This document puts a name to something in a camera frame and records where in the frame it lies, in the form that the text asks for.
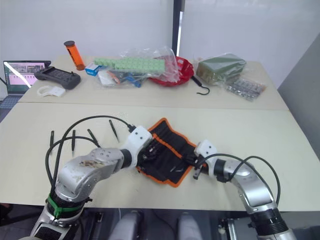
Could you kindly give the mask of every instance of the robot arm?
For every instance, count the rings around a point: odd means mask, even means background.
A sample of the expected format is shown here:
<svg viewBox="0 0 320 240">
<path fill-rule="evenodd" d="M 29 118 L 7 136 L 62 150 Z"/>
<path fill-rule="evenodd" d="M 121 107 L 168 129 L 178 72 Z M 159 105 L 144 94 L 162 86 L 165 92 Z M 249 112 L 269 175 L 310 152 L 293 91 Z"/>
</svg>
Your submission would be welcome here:
<svg viewBox="0 0 320 240">
<path fill-rule="evenodd" d="M 198 144 L 194 150 L 201 160 L 209 155 L 216 154 L 217 149 L 208 140 Z M 216 176 L 217 180 L 225 183 L 235 171 L 239 162 L 236 160 L 221 160 L 211 157 L 206 161 L 208 175 Z M 268 187 L 247 165 L 242 165 L 231 182 L 237 187 L 245 210 L 251 218 L 251 225 L 257 232 L 259 240 L 296 240 L 291 229 L 282 219 L 278 206 Z"/>
<path fill-rule="evenodd" d="M 120 148 L 96 148 L 88 155 L 70 160 L 59 172 L 55 191 L 36 222 L 32 237 L 51 240 L 73 239 L 77 220 L 97 182 L 123 168 L 137 165 L 138 153 L 149 144 L 152 135 L 137 127 Z"/>
</svg>

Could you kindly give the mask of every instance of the black lid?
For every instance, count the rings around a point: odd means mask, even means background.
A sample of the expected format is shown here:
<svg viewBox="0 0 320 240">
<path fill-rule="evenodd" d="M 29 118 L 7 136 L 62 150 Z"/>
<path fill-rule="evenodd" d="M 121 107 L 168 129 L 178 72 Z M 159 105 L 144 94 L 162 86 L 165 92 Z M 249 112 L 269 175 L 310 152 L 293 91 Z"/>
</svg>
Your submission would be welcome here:
<svg viewBox="0 0 320 240">
<path fill-rule="evenodd" d="M 66 41 L 66 42 L 64 42 L 64 45 L 65 45 L 66 47 L 75 45 L 75 41 Z"/>
</svg>

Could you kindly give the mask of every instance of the white tabletop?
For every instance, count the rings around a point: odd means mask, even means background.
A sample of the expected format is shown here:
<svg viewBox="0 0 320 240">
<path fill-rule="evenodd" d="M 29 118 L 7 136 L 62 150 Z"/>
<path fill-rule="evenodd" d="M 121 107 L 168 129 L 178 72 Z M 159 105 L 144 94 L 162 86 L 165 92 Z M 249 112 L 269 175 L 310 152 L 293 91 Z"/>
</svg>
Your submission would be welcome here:
<svg viewBox="0 0 320 240">
<path fill-rule="evenodd" d="M 84 57 L 83 59 L 86 64 L 89 64 L 94 58 Z M 58 57 L 52 66 L 78 73 L 81 76 L 80 84 L 72 90 L 67 90 L 62 97 L 40 97 L 37 95 L 37 90 L 40 87 L 60 85 L 51 81 L 38 80 L 20 99 L 20 102 L 208 109 L 288 109 L 262 65 L 253 61 L 247 63 L 243 76 L 248 80 L 267 86 L 266 90 L 254 102 L 226 92 L 218 86 L 210 86 L 209 95 L 196 94 L 196 92 L 206 93 L 207 90 L 198 87 L 192 80 L 176 87 L 164 87 L 152 81 L 146 81 L 141 88 L 102 87 L 97 77 L 87 75 L 84 70 L 77 71 L 69 55 Z"/>
<path fill-rule="evenodd" d="M 43 205 L 50 185 L 45 154 L 50 132 L 55 140 L 75 121 L 92 115 L 122 117 L 136 126 L 151 127 L 166 117 L 173 129 L 197 143 L 209 139 L 220 153 L 245 158 L 257 155 L 268 160 L 281 182 L 281 211 L 319 211 L 320 162 L 293 116 L 286 110 L 208 109 L 123 105 L 18 103 L 0 123 L 0 202 Z M 114 121 L 120 141 L 126 127 Z M 76 127 L 77 135 L 89 136 L 90 128 L 103 147 L 118 147 L 107 119 L 89 120 Z M 77 140 L 75 156 L 86 155 L 94 146 Z M 54 161 L 57 149 L 51 156 Z M 61 165 L 72 158 L 66 142 Z M 256 169 L 276 194 L 272 172 L 258 160 Z M 135 169 L 121 170 L 99 182 L 88 207 L 244 210 L 236 188 L 206 175 L 192 178 L 178 188 L 160 185 Z"/>
</svg>

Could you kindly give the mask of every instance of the orange-trimmed tool pouch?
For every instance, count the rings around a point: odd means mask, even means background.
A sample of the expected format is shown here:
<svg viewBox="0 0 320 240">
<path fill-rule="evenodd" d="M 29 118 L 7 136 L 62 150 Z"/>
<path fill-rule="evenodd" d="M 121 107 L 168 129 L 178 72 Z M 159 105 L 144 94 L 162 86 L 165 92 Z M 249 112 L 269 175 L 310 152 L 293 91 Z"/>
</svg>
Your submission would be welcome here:
<svg viewBox="0 0 320 240">
<path fill-rule="evenodd" d="M 138 155 L 137 169 L 159 184 L 178 187 L 195 165 L 196 145 L 174 131 L 166 118 L 149 129 L 153 139 Z"/>
</svg>

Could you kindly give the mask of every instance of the orange cylinder container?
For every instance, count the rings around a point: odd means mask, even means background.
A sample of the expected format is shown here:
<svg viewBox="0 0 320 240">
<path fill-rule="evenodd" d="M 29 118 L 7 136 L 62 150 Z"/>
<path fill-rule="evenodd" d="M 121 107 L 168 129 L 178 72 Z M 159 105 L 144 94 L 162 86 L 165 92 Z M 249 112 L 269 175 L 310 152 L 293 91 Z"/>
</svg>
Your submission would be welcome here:
<svg viewBox="0 0 320 240">
<path fill-rule="evenodd" d="M 83 70 L 85 69 L 85 64 L 82 61 L 82 58 L 78 52 L 78 49 L 75 45 L 75 41 L 66 41 L 64 43 L 66 46 L 66 49 L 68 50 L 77 70 Z"/>
</svg>

